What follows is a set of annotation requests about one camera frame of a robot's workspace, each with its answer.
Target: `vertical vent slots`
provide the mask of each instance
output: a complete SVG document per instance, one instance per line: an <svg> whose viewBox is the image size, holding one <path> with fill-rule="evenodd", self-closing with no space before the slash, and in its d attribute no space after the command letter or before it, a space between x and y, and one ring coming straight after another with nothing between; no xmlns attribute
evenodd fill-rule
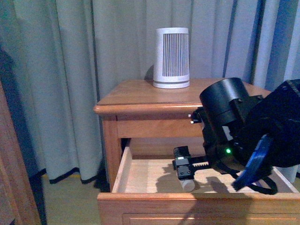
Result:
<svg viewBox="0 0 300 225"><path fill-rule="evenodd" d="M163 76L189 75L188 34L164 34Z"/></svg>

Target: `white cylindrical device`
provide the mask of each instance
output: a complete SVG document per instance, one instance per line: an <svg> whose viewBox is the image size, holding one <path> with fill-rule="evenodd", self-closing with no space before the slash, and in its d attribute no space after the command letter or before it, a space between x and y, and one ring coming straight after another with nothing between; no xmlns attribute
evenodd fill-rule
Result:
<svg viewBox="0 0 300 225"><path fill-rule="evenodd" d="M156 30L153 86L167 89L189 86L188 28Z"/></svg>
<svg viewBox="0 0 300 225"><path fill-rule="evenodd" d="M195 189L195 182L194 180L180 180L180 184L184 191L191 192Z"/></svg>

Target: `drawer front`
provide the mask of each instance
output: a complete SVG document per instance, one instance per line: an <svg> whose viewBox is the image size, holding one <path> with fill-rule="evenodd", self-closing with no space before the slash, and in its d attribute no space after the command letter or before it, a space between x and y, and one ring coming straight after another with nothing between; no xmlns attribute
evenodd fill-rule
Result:
<svg viewBox="0 0 300 225"><path fill-rule="evenodd" d="M300 194L134 194L98 196L102 225L300 224Z"/></svg>
<svg viewBox="0 0 300 225"><path fill-rule="evenodd" d="M118 137L201 137L200 124L187 114L118 116Z"/></svg>
<svg viewBox="0 0 300 225"><path fill-rule="evenodd" d="M124 214L124 225L298 225L297 215L250 214L247 217L224 215L189 216L185 214Z"/></svg>

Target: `green led light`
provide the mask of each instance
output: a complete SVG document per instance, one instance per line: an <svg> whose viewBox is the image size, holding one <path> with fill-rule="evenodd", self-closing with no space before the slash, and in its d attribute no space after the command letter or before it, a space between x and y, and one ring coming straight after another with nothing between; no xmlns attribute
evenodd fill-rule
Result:
<svg viewBox="0 0 300 225"><path fill-rule="evenodd" d="M231 149L230 148L227 148L226 149L226 152L229 154L229 153L231 153Z"/></svg>

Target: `small black device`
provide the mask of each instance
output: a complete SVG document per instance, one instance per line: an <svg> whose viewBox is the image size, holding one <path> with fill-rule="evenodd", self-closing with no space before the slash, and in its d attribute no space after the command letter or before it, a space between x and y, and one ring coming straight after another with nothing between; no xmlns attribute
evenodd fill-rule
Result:
<svg viewBox="0 0 300 225"><path fill-rule="evenodd" d="M300 79L282 83L266 98L249 96L239 78L214 83L200 94L202 107L191 114L202 123L205 157L191 157L187 146L174 149L173 167L180 180L212 168L245 186L273 195L277 186L268 176L272 167L300 164ZM208 162L204 166L195 163ZM264 180L270 188L254 185Z"/></svg>

